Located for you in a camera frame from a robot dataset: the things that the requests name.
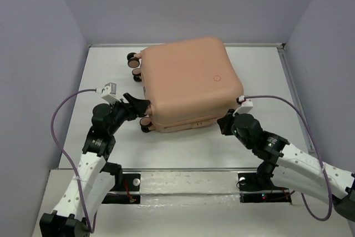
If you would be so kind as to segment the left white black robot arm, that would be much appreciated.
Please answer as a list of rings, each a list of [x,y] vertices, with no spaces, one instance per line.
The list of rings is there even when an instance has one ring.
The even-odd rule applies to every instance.
[[[105,103],[93,108],[91,127],[76,164],[66,151],[63,155],[74,175],[58,204],[39,221],[42,236],[89,236],[95,231],[97,211],[111,190],[123,183],[122,167],[108,161],[115,146],[114,134],[124,122],[143,118],[150,101],[129,93],[118,99],[102,92]]]

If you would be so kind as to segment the pink hard-shell suitcase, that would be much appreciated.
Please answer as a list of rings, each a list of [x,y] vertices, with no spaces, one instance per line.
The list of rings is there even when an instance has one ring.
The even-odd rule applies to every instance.
[[[236,109],[244,87],[216,37],[150,46],[127,56],[136,82],[150,101],[140,120],[145,133],[177,132],[216,123]]]

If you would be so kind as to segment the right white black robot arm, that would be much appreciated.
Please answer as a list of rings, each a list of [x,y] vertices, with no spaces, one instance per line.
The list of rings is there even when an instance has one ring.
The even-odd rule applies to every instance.
[[[289,188],[331,204],[335,212],[354,220],[354,173],[304,153],[287,139],[268,131],[251,114],[230,109],[218,119],[221,134],[235,136],[262,160],[255,175],[261,188]]]

